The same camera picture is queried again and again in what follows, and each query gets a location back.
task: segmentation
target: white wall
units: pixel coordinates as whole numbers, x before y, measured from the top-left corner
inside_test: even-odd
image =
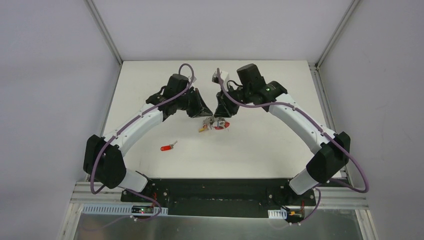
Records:
[[[383,240],[424,235],[423,11],[422,0],[362,1],[321,68]]]
[[[0,239],[56,239],[118,65],[84,1],[0,3]]]
[[[316,62],[351,0],[95,0],[124,60]]]

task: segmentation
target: gray wall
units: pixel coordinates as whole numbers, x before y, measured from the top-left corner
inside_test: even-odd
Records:
[[[95,0],[125,60],[316,62],[351,0]]]
[[[0,3],[0,239],[56,239],[118,65],[84,1]]]
[[[362,1],[321,69],[383,240],[424,235],[423,11],[422,0]]]

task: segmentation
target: white table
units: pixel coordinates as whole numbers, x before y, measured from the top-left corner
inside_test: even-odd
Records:
[[[220,91],[211,82],[217,67],[239,83],[236,70],[254,63],[267,83],[279,82],[302,108],[325,124],[306,61],[125,61],[105,133],[128,120],[185,62],[194,68],[194,85],[212,112]],[[181,74],[189,76],[190,69],[185,66]],[[126,167],[151,178],[290,178],[313,156],[288,126],[262,108],[240,107],[237,115],[227,119],[230,127],[225,130],[199,133],[203,119],[178,111],[134,144],[124,158]],[[160,151],[176,140],[174,149]]]

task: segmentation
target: metal frame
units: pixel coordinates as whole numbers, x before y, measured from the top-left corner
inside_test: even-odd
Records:
[[[90,11],[94,22],[96,23],[98,29],[100,30],[107,46],[109,47],[111,53],[114,55],[117,63],[122,66],[123,59],[119,54],[119,51],[110,36],[109,31],[106,28],[105,23],[94,3],[94,0],[84,0],[88,10]],[[327,98],[325,86],[321,80],[320,76],[320,67],[325,61],[327,55],[330,50],[334,47],[337,42],[337,39],[340,37],[343,29],[346,27],[347,22],[352,16],[353,12],[357,8],[358,4],[361,0],[352,0],[348,9],[344,13],[340,23],[335,29],[333,35],[331,36],[328,44],[326,45],[324,51],[319,57],[316,63],[309,63],[309,69],[315,84],[315,88],[318,94],[318,98],[321,104],[322,111],[324,113],[325,122],[328,127],[333,130],[336,130],[336,126],[333,120],[332,109],[330,106],[330,102]],[[106,118],[109,115],[109,110],[111,107],[111,102],[113,99],[113,94],[110,98],[110,103],[108,106],[108,110],[106,112],[105,120],[102,123],[101,132],[104,131]],[[347,178],[351,183],[352,179],[350,178],[346,168],[341,171],[342,176]],[[99,188],[101,183],[95,183],[95,188]],[[321,204],[319,209],[338,209],[338,210],[355,210],[356,216],[358,218],[359,228],[362,233],[362,237],[364,240],[378,240],[377,231],[374,226],[373,218],[371,216],[369,206],[365,196],[361,193],[357,193],[351,191],[345,187],[320,187],[321,190]],[[121,202],[121,193],[122,190],[119,188],[108,189],[104,188],[102,192],[97,195],[93,195],[90,191],[90,183],[89,182],[77,182],[75,184],[75,188],[73,190],[70,203],[68,206],[68,211],[66,213],[59,238],[60,240],[73,240],[75,236],[75,232],[78,226],[78,221],[80,219],[81,212],[83,210],[84,204],[112,204],[119,205]]]

